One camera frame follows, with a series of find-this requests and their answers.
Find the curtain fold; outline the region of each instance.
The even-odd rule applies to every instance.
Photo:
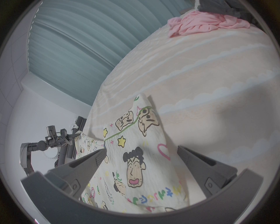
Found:
[[[29,70],[92,105],[120,60],[191,6],[186,0],[44,0],[30,30]]]

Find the bed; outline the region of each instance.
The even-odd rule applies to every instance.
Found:
[[[165,25],[139,43],[107,76],[83,132],[103,140],[104,125],[144,93],[190,205],[205,196],[178,145],[264,176],[258,202],[280,158],[280,63],[269,37],[255,26],[173,38],[168,31]]]

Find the pink mouth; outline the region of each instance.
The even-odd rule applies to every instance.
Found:
[[[139,183],[139,179],[135,179],[135,180],[130,179],[130,180],[129,180],[129,183],[130,183],[130,184],[134,184],[134,185],[135,185],[135,184],[138,184],[138,183]]]

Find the pink blanket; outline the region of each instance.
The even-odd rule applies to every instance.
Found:
[[[180,17],[171,18],[167,23],[170,26],[169,37],[209,32],[218,28],[235,29],[250,27],[250,23],[243,19],[200,11],[192,11],[183,19]]]

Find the star print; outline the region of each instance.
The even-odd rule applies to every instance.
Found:
[[[139,107],[137,106],[137,113],[136,113],[136,116],[138,116],[139,111],[142,110],[142,109],[143,109],[143,108],[139,108]]]
[[[108,133],[108,131],[107,131],[107,129],[105,128],[105,129],[103,130],[103,136],[104,136],[104,138],[106,137],[107,133]]]
[[[126,141],[126,139],[123,138],[123,135],[122,135],[120,138],[118,138],[118,146],[121,146],[124,148],[125,141]]]

